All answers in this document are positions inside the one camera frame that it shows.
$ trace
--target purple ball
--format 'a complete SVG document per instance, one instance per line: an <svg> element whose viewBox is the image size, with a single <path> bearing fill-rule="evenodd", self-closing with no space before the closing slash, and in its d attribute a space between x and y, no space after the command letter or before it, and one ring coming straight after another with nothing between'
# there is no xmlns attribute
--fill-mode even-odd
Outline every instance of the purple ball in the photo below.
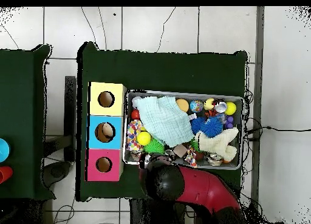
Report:
<svg viewBox="0 0 311 224"><path fill-rule="evenodd" d="M228 122L228 123L233 123L233 117L232 117L232 116L229 116L229 117L227 118L227 122Z"/></svg>
<svg viewBox="0 0 311 224"><path fill-rule="evenodd" d="M226 124L226 128L227 128L227 129L232 129L232 128L233 128L232 123L227 123L227 124Z"/></svg>

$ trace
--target red cup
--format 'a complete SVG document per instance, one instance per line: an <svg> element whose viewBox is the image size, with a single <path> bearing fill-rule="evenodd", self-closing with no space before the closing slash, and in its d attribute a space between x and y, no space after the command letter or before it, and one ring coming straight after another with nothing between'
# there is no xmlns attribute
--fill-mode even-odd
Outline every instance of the red cup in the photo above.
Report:
<svg viewBox="0 0 311 224"><path fill-rule="evenodd" d="M13 169L9 166L0 167L0 184L4 183L13 175Z"/></svg>

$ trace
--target metal tray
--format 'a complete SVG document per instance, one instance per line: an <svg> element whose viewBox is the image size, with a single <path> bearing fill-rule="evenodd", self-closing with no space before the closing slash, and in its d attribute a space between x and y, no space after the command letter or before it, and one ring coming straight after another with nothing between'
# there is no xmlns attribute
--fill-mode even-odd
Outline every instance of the metal tray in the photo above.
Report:
<svg viewBox="0 0 311 224"><path fill-rule="evenodd" d="M186 99L189 103L192 100L205 101L208 98L223 98L225 101L232 101L236 105L236 112L233 114L234 126L239 129L239 133L236 138L230 143L230 145L235 146L238 149L237 155L230 163L222 163L220 166L212 166L204 160L197 161L198 168L204 169L226 169L235 170L239 169L242 164L242 154L243 154L243 142L242 137L244 136L244 112L245 112L245 101L242 97L231 97L225 95L204 95L198 93L175 93L175 92L162 92L162 91L144 91L144 90L128 90L125 95L125 117L123 126L123 161L128 164L137 165L138 162L134 161L131 157L131 153L126 150L126 130L128 124L131 120L131 112L133 111L132 99L136 96L144 97L176 97Z"/></svg>

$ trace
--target dark green cloth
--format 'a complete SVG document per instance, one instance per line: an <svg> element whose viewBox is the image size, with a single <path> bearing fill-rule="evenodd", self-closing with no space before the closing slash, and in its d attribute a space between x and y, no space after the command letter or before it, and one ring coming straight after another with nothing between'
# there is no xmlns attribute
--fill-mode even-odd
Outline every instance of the dark green cloth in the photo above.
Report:
<svg viewBox="0 0 311 224"><path fill-rule="evenodd" d="M41 183L44 129L44 60L50 46L0 50L0 138L11 148L1 166L13 176L0 184L0 198L51 199Z"/></svg>
<svg viewBox="0 0 311 224"><path fill-rule="evenodd" d="M84 181L87 120L87 83L122 83L127 89L244 96L247 54L178 54L101 51L92 42L78 52L78 88L82 88L80 198L145 197L138 179L138 166L125 165L119 182ZM241 170L209 170L239 189Z"/></svg>

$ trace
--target blue cup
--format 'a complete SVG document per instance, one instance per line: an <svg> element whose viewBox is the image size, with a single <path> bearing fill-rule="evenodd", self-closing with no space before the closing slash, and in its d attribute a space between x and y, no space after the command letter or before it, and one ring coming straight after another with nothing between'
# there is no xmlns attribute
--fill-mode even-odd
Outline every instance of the blue cup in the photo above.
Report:
<svg viewBox="0 0 311 224"><path fill-rule="evenodd" d="M10 153L10 146L9 144L4 140L0 138L0 163L5 161Z"/></svg>

